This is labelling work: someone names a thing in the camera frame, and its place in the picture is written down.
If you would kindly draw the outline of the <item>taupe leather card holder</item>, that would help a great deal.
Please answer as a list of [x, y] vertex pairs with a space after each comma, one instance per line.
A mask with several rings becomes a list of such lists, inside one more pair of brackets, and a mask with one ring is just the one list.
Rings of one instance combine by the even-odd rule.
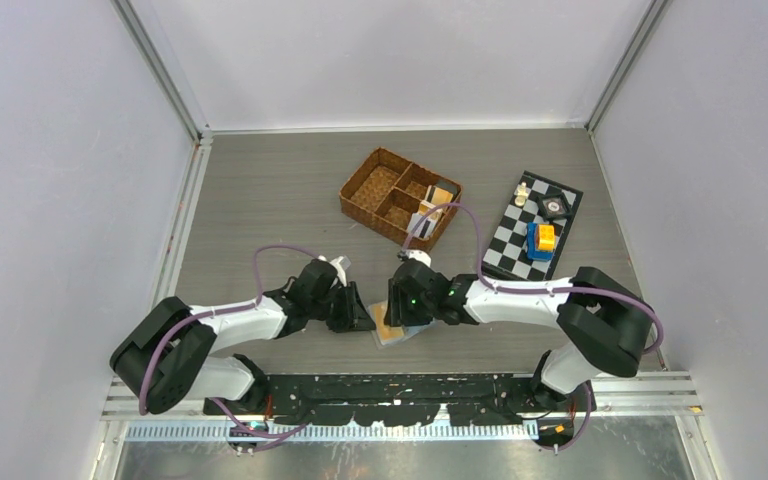
[[368, 307], [368, 313], [375, 323], [375, 330], [372, 334], [379, 349], [404, 342], [432, 327], [432, 324], [407, 327], [390, 327], [386, 325], [384, 322], [385, 314], [387, 313], [386, 301], [371, 304]]

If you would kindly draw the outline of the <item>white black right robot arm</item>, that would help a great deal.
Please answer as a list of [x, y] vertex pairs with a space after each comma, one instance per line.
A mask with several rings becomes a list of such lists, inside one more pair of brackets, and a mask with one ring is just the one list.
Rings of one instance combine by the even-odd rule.
[[557, 328], [568, 342], [545, 353], [529, 384], [534, 403], [556, 410], [580, 385], [605, 373], [637, 375], [655, 321], [651, 308], [594, 267], [550, 281], [451, 278], [426, 262], [404, 259], [388, 283], [389, 327], [511, 322]]

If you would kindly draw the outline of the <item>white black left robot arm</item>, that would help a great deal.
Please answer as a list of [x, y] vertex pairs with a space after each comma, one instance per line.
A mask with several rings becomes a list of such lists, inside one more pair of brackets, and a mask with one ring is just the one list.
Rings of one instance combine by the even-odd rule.
[[249, 302], [191, 307], [161, 300], [111, 354], [111, 370], [137, 396], [143, 414], [158, 415], [183, 400], [203, 399], [253, 414], [265, 409], [269, 379], [248, 357], [218, 352], [302, 331], [311, 320], [335, 333], [373, 331], [375, 321], [347, 260], [313, 259], [296, 277]]

